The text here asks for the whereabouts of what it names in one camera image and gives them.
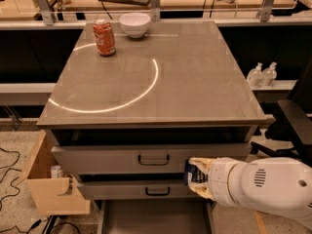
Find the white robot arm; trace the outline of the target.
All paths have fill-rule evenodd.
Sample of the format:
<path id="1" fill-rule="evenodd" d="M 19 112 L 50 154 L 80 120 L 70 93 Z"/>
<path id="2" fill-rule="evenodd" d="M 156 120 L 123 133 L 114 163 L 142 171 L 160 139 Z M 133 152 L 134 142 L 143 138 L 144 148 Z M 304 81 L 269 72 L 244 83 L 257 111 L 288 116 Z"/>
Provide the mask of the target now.
<path id="1" fill-rule="evenodd" d="M 312 228 L 312 169 L 292 158 L 252 162 L 192 157 L 185 162 L 185 184 L 224 207 L 278 215 Z"/>

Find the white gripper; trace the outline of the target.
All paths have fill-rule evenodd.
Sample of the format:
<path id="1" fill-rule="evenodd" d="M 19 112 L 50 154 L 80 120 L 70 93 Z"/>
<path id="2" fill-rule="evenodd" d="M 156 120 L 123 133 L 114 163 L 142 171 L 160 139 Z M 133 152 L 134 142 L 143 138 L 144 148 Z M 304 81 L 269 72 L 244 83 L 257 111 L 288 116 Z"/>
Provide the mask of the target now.
<path id="1" fill-rule="evenodd" d="M 230 158 L 200 158 L 189 159 L 191 165 L 196 166 L 202 173 L 208 175 L 209 184 L 206 182 L 191 182 L 188 187 L 205 199 L 215 200 L 224 207 L 234 207 L 235 203 L 228 189 L 228 178 L 235 161 Z"/>

